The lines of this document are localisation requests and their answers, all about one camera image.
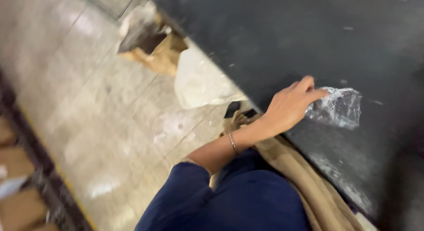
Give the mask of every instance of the clear plastic bag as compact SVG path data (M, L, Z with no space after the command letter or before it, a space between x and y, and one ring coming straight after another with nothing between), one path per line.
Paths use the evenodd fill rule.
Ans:
M359 126L361 93L352 88L322 87L326 97L310 104L305 116L327 125L353 129Z

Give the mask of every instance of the person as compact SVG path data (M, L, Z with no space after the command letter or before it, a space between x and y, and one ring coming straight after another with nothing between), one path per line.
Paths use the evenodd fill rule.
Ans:
M275 94L258 120L191 152L172 168L135 231L310 230L296 191L251 147L292 128L326 95L306 76ZM219 171L212 190L210 175Z

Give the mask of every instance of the bracelet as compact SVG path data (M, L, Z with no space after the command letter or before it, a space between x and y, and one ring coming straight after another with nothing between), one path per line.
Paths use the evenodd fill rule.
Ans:
M229 133L228 134L228 137L230 137L230 141L231 141L231 146L233 146L233 150L234 150L234 153L236 154L236 156L238 155L238 152L237 152L237 146L236 146L236 143L234 142L234 140L233 140L233 136L231 136L231 133Z

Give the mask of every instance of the dark gray surface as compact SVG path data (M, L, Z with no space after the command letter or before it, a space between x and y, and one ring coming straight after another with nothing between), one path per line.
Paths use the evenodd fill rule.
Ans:
M380 228L424 227L424 0L154 1L264 111L303 75L360 91L358 129L286 136Z

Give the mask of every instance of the white plastic bag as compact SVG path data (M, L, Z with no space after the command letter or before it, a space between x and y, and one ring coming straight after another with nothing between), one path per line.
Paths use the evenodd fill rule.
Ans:
M189 49L184 50L180 55L174 89L183 109L247 99L236 85L194 45L189 45Z

